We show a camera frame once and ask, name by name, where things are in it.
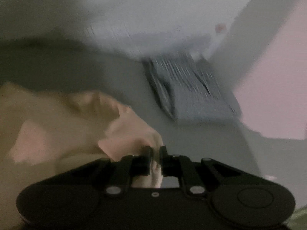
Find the cream beige garment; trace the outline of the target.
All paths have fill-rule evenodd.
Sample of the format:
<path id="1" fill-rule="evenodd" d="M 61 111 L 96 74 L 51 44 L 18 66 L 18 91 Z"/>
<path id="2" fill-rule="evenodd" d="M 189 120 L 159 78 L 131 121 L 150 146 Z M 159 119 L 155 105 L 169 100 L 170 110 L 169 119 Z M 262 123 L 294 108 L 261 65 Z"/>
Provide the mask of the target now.
<path id="1" fill-rule="evenodd" d="M 150 146 L 150 175 L 135 178 L 133 186 L 159 188 L 162 145 L 160 134 L 131 107 L 100 91 L 62 94 L 2 85 L 1 229 L 20 223 L 15 200 L 21 189 L 95 158 L 119 161 Z"/>

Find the folded checkered shirt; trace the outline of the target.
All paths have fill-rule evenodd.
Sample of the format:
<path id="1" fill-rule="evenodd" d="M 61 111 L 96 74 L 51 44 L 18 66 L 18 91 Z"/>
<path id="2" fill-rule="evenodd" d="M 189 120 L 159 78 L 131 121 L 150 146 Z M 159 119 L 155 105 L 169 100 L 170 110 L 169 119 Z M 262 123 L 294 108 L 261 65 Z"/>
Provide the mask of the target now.
<path id="1" fill-rule="evenodd" d="M 230 91 L 218 85 L 211 65 L 187 53 L 154 56 L 143 61 L 156 102 L 165 114 L 181 124 L 224 122 L 241 116 Z"/>

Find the carrot print bed sheet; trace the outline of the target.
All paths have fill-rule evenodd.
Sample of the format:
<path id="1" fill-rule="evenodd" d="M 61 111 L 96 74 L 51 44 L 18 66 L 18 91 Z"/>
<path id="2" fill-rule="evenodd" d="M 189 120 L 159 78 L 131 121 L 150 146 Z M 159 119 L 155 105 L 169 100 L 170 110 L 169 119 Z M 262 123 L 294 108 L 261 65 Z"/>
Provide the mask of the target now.
<path id="1" fill-rule="evenodd" d="M 173 51 L 211 56 L 250 0 L 92 0 L 86 44 L 132 58 Z"/>

